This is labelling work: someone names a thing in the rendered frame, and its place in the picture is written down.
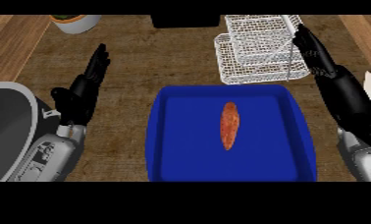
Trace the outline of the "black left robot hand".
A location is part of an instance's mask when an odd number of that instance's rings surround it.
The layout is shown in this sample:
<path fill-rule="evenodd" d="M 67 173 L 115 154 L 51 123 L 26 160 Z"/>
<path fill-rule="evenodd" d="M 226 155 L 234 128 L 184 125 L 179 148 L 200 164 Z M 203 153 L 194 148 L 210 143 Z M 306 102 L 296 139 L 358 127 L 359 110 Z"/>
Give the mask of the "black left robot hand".
<path fill-rule="evenodd" d="M 54 87 L 51 89 L 50 96 L 54 101 L 54 109 L 60 113 L 59 124 L 62 126 L 85 126 L 88 124 L 109 65 L 109 52 L 106 51 L 106 44 L 101 43 L 90 58 L 87 69 L 76 76 L 70 87 Z"/>

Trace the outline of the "black box appliance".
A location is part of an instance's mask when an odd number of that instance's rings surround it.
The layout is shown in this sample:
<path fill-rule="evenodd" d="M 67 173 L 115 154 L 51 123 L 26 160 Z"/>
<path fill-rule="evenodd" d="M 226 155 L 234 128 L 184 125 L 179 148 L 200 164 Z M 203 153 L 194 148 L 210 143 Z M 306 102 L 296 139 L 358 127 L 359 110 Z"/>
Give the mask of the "black box appliance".
<path fill-rule="evenodd" d="M 166 16 L 151 15 L 151 24 L 156 28 L 207 28 L 216 27 L 221 22 L 219 15 Z"/>

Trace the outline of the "blue plastic tray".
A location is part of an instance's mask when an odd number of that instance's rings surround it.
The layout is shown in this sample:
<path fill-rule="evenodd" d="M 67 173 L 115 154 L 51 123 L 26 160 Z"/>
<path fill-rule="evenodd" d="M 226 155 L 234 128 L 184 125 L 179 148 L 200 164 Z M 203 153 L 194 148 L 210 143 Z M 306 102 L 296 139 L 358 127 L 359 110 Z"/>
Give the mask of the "blue plastic tray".
<path fill-rule="evenodd" d="M 288 89 L 163 87 L 148 115 L 144 159 L 153 182 L 312 182 L 313 142 Z"/>

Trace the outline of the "pale round object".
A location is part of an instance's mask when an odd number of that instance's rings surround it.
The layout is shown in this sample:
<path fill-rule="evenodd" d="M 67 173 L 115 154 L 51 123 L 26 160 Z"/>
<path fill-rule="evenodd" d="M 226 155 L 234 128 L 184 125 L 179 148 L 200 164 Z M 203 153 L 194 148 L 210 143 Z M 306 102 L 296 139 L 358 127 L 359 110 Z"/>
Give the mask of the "pale round object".
<path fill-rule="evenodd" d="M 371 72 L 369 71 L 365 72 L 363 90 L 371 100 Z"/>

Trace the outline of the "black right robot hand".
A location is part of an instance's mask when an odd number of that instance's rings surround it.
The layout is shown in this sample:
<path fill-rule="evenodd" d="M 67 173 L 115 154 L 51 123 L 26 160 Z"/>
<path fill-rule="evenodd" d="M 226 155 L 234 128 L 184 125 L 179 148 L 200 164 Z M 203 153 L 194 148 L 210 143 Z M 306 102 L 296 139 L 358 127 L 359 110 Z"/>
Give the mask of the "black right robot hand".
<path fill-rule="evenodd" d="M 324 44 L 303 24 L 297 26 L 293 43 L 315 77 L 335 123 L 359 138 L 371 136 L 371 98 L 358 79 L 346 67 L 334 63 Z"/>

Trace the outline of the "grey plant pot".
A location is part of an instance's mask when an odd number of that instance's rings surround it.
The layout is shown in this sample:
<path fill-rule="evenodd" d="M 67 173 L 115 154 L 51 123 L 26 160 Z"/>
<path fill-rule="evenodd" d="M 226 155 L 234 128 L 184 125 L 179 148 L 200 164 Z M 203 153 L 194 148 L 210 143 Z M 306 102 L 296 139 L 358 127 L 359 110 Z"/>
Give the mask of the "grey plant pot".
<path fill-rule="evenodd" d="M 67 19 L 48 16 L 57 28 L 67 34 L 78 34 L 94 28 L 100 22 L 100 15 L 78 15 Z"/>

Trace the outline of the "grey round appliance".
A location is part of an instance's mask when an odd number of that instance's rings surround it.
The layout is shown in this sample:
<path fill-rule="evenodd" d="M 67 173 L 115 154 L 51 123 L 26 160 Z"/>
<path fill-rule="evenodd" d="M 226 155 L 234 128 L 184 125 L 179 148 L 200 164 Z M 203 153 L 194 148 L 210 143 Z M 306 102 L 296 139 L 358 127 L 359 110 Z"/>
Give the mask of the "grey round appliance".
<path fill-rule="evenodd" d="M 0 182 L 10 179 L 37 139 L 56 132 L 59 118 L 44 116 L 48 111 L 22 84 L 0 82 Z"/>

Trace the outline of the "orange sweet potato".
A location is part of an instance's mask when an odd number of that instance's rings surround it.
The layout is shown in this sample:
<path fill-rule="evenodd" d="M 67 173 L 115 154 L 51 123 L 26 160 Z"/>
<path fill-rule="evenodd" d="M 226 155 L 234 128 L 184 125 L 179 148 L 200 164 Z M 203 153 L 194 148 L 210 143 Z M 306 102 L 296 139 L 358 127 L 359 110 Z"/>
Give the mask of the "orange sweet potato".
<path fill-rule="evenodd" d="M 221 116 L 221 140 L 225 150 L 229 150 L 232 148 L 238 123 L 240 118 L 237 113 L 237 107 L 235 104 L 229 101 L 224 106 Z"/>

